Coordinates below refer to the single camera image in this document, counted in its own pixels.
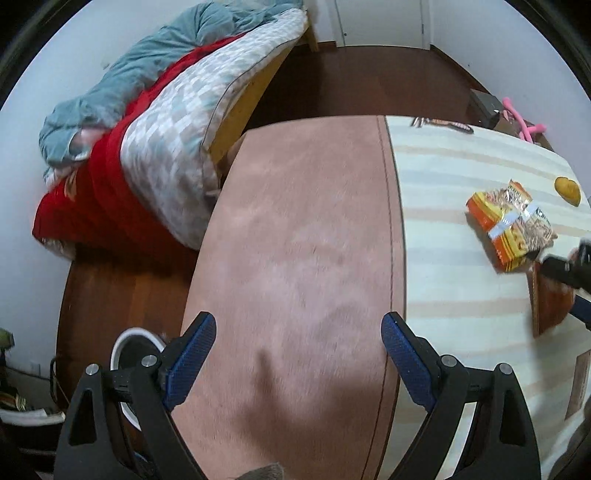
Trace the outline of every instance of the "door frame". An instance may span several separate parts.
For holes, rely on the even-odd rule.
[[[343,35],[343,24],[340,21],[339,7],[337,0],[317,0],[325,1],[328,6],[330,23],[335,33],[335,42],[337,47],[345,46],[345,37]],[[423,48],[428,50],[431,47],[433,17],[431,9],[431,0],[419,0],[421,2],[421,23],[423,25]]]

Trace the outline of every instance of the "cable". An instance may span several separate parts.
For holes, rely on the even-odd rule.
[[[30,374],[28,372],[24,372],[23,370],[19,370],[18,368],[8,367],[7,365],[5,365],[4,368],[6,370],[10,370],[11,372],[15,372],[15,373],[17,373],[19,375],[25,375],[26,377],[33,377],[33,378],[36,378],[38,380],[45,380],[46,382],[51,381],[50,378],[42,377],[40,375]]]
[[[69,407],[70,400],[68,399],[66,392],[64,392],[64,389],[61,387],[59,380],[57,379],[56,360],[57,360],[57,357],[55,356],[51,359],[51,362],[49,363],[49,393],[51,395],[51,399],[53,400],[53,403],[55,403],[56,405],[59,405],[59,402],[57,401],[56,392],[55,392],[56,389],[54,387],[54,382],[55,382],[55,385],[57,385],[57,388],[60,389],[60,392]]]

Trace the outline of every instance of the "red blanket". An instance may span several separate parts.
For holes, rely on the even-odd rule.
[[[165,265],[187,265],[195,252],[180,244],[129,188],[119,159],[125,131],[172,80],[189,66],[241,37],[195,48],[171,65],[126,109],[123,119],[93,147],[89,160],[47,193],[35,216],[33,236],[148,255]]]

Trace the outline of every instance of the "metal screw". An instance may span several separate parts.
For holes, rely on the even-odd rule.
[[[441,358],[441,362],[446,367],[455,367],[457,365],[456,357],[451,355],[443,355]]]
[[[146,355],[145,357],[142,358],[142,365],[145,367],[151,367],[153,365],[156,365],[157,361],[158,361],[158,359],[156,358],[155,355]]]
[[[94,375],[99,371],[99,366],[97,364],[90,364],[86,367],[86,375]]]
[[[499,364],[499,370],[505,375],[511,375],[513,373],[513,369],[509,364]]]

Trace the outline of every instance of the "snack bag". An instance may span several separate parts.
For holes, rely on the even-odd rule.
[[[476,192],[466,206],[488,233],[504,271],[525,263],[528,254],[535,259],[556,238],[544,212],[516,181],[499,190]]]

